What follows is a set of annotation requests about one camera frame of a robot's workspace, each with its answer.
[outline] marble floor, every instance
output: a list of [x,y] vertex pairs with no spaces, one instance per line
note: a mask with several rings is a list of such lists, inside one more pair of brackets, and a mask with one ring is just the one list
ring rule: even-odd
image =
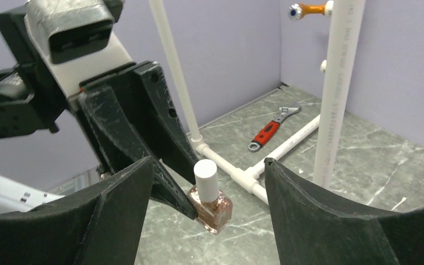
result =
[[[302,111],[288,118],[259,152],[249,141],[281,106],[299,102]],[[237,167],[254,165],[320,112],[320,100],[294,87],[281,87],[202,129],[205,141]],[[311,179],[317,131],[284,156],[282,163]],[[150,201],[136,265],[278,265],[268,206],[219,172],[221,189],[233,200],[229,226],[214,236],[197,222]],[[175,175],[185,189],[190,186]],[[424,206],[424,147],[347,113],[332,181],[332,191],[373,207],[409,211]]]

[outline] white pvc pipe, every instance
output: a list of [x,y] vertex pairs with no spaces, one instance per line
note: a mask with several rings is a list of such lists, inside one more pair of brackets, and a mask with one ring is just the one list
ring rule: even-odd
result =
[[62,197],[23,185],[0,175],[0,214],[10,211],[27,212],[41,204]]
[[[273,158],[275,160],[281,159],[286,153],[293,149],[297,144],[303,141],[308,135],[310,135],[314,130],[319,126],[320,115],[315,117],[312,121],[306,124],[303,128],[292,135],[287,141],[283,142],[279,147],[272,151],[267,157]],[[246,170],[253,178],[258,179],[259,175],[264,172],[264,159],[259,161],[253,167],[250,167]]]
[[331,184],[365,0],[337,0],[332,10],[313,182]]
[[261,201],[269,205],[269,201],[267,200],[266,189],[259,184],[258,180],[254,179],[250,174],[248,174],[248,172],[245,172],[242,169],[232,165],[230,162],[228,162],[219,154],[210,149],[207,144],[202,143],[198,145],[197,150],[199,153],[203,154],[203,156],[214,161],[218,167],[220,167],[228,175],[230,175],[231,179],[235,181],[238,185],[240,185],[243,189],[245,189],[249,193],[254,194]]
[[183,107],[186,123],[188,124],[192,141],[201,141],[202,136],[199,132],[199,126],[194,115],[194,109],[189,97],[183,70],[181,69],[181,64],[179,63],[178,52],[174,45],[173,35],[171,33],[167,13],[165,11],[165,5],[163,5],[163,0],[149,0],[149,3],[150,9],[153,13],[153,18],[155,19],[155,24],[157,25],[160,39],[162,40],[163,49],[165,50],[165,54],[167,56],[168,65],[173,75],[174,85],[178,91],[179,101]]

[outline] pvc pipe frame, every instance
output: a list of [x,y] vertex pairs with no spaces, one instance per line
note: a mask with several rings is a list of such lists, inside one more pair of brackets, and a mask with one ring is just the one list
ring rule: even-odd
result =
[[[354,1],[347,1],[347,0],[339,0],[337,2],[343,2],[343,1],[354,2]],[[173,80],[174,80],[176,89],[178,90],[180,102],[183,107],[183,111],[186,115],[186,122],[188,124],[189,131],[191,132],[191,142],[194,149],[202,156],[205,156],[206,158],[214,161],[218,167],[220,167],[228,175],[230,175],[231,179],[233,179],[242,188],[247,190],[249,193],[254,194],[266,204],[269,204],[267,199],[266,189],[262,187],[259,184],[259,181],[257,180],[259,178],[259,175],[264,172],[264,159],[259,161],[253,167],[250,167],[246,171],[243,171],[242,169],[233,166],[226,159],[224,159],[219,154],[214,152],[209,147],[209,145],[207,145],[204,142],[203,137],[199,132],[199,126],[197,124],[197,120],[194,115],[194,110],[192,107],[192,103],[190,101],[188,88],[186,86],[183,72],[181,70],[181,64],[179,62],[176,47],[174,45],[173,35],[169,27],[168,18],[165,11],[165,6],[163,4],[163,0],[149,0],[149,3],[153,13],[153,17],[155,19],[155,23],[158,28],[158,33],[160,34],[160,38],[163,43],[163,48],[167,55],[168,64],[173,74]],[[340,8],[344,6],[345,5],[338,4],[338,5],[335,5],[335,9],[337,9],[338,7]],[[331,32],[333,32],[333,28],[335,27],[335,25],[333,26],[333,24],[334,23],[331,23],[331,30],[332,30]],[[353,61],[352,63],[350,63],[350,61],[346,61],[346,63],[351,65],[353,64]],[[327,78],[325,78],[325,87],[330,85],[330,82],[326,81],[326,79]],[[286,142],[281,144],[277,149],[275,149],[266,157],[272,157],[272,158],[275,158],[276,160],[282,158],[288,151],[290,151],[299,142],[301,142],[308,135],[310,135],[314,130],[316,130],[319,127],[319,125],[320,125],[320,115],[318,115],[315,119],[309,122],[306,126],[304,126],[301,130],[299,130],[295,135],[290,137]]]

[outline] nail polish bottle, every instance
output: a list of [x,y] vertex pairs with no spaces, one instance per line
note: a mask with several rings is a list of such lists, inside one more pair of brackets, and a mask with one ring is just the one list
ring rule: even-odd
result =
[[196,185],[188,198],[198,211],[198,221],[212,234],[218,234],[230,221],[233,203],[220,189],[217,165],[203,159],[194,165]]

